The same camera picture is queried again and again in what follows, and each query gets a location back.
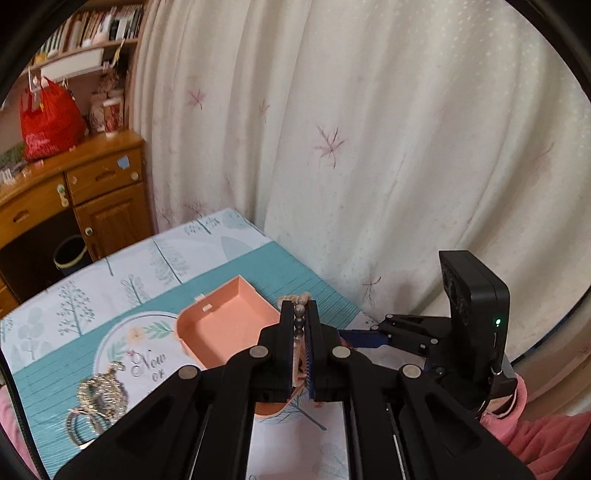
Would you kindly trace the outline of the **red white paper cup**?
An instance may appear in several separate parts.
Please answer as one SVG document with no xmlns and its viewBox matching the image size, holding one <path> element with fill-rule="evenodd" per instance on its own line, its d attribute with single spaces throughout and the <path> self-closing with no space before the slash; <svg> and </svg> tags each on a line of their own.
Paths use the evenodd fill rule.
<svg viewBox="0 0 591 480">
<path fill-rule="evenodd" d="M 104 133 L 107 138 L 113 137 L 123 127 L 123 99 L 121 97 L 106 99 L 103 104 Z"/>
</svg>

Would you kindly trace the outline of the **red plastic bag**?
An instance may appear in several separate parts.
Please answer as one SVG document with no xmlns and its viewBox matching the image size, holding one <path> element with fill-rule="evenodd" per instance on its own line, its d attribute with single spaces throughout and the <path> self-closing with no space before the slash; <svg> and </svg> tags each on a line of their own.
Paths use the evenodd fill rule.
<svg viewBox="0 0 591 480">
<path fill-rule="evenodd" d="M 26 88 L 19 100 L 20 130 L 24 160 L 32 163 L 69 151 L 82 142 L 86 122 L 70 93 L 47 79 L 40 90 L 40 101 Z"/>
</svg>

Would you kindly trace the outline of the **wooden bookshelf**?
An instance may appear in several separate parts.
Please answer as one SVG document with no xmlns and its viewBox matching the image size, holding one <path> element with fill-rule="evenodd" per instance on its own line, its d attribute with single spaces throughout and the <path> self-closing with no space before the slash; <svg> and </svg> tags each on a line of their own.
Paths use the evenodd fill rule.
<svg viewBox="0 0 591 480">
<path fill-rule="evenodd" d="M 139 42 L 145 1 L 88 1 L 34 54 L 22 77 L 58 82 L 111 67 Z"/>
</svg>

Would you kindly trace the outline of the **waste bin under desk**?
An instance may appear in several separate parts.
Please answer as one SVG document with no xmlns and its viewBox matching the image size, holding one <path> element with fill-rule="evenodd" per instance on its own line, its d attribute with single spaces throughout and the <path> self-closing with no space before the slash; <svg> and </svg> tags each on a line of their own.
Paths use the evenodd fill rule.
<svg viewBox="0 0 591 480">
<path fill-rule="evenodd" d="M 63 240 L 53 254 L 57 270 L 67 277 L 89 266 L 92 259 L 81 235 L 73 235 Z"/>
</svg>

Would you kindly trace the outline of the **white floral curtain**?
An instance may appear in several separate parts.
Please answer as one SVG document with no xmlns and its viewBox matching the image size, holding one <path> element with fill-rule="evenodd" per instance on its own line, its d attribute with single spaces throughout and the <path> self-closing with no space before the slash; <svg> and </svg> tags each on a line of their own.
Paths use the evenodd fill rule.
<svg viewBox="0 0 591 480">
<path fill-rule="evenodd" d="M 238 210 L 363 312 L 509 286 L 527 413 L 590 406 L 590 103 L 504 1 L 152 1 L 131 124 L 156 227 Z"/>
</svg>

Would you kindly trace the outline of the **wooden desk with drawers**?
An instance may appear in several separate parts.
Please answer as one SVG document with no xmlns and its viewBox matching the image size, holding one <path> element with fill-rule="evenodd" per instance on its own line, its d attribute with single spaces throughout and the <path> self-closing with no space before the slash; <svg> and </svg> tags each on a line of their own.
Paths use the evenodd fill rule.
<svg viewBox="0 0 591 480">
<path fill-rule="evenodd" d="M 1 313 L 63 278 L 53 256 L 70 237 L 82 237 L 87 265 L 153 233 L 144 141 L 137 133 L 88 137 L 28 165 L 1 188 Z"/>
</svg>

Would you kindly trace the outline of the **printed teal white tablecloth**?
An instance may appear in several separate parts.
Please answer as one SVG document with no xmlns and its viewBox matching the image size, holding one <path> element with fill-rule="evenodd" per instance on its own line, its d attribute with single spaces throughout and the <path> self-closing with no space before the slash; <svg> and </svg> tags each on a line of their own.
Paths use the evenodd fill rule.
<svg viewBox="0 0 591 480">
<path fill-rule="evenodd" d="M 322 322 L 370 318 L 238 212 L 226 209 L 155 235 L 59 281 L 1 321 L 1 349 L 46 471 L 77 454 L 66 418 L 80 382 L 118 361 L 131 403 L 189 362 L 174 331 L 199 296 L 242 277 L 266 301 L 308 292 Z"/>
</svg>

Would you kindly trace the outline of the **pink blanket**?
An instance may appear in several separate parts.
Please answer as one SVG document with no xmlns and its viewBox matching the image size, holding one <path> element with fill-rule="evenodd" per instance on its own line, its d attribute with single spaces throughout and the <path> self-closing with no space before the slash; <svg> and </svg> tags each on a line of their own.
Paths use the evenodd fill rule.
<svg viewBox="0 0 591 480">
<path fill-rule="evenodd" d="M 590 427 L 590 412 L 522 420 L 528 392 L 524 379 L 520 375 L 516 379 L 514 394 L 495 400 L 495 407 L 489 405 L 480 423 L 537 479 L 557 479 Z"/>
</svg>

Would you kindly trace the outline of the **pink jewelry box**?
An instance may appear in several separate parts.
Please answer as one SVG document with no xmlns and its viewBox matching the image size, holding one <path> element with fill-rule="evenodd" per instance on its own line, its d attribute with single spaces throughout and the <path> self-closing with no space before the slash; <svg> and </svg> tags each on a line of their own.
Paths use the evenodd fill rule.
<svg viewBox="0 0 591 480">
<path fill-rule="evenodd" d="M 280 312 L 236 276 L 185 308 L 175 333 L 184 352 L 208 369 L 256 345 L 260 331 L 278 321 Z"/>
</svg>

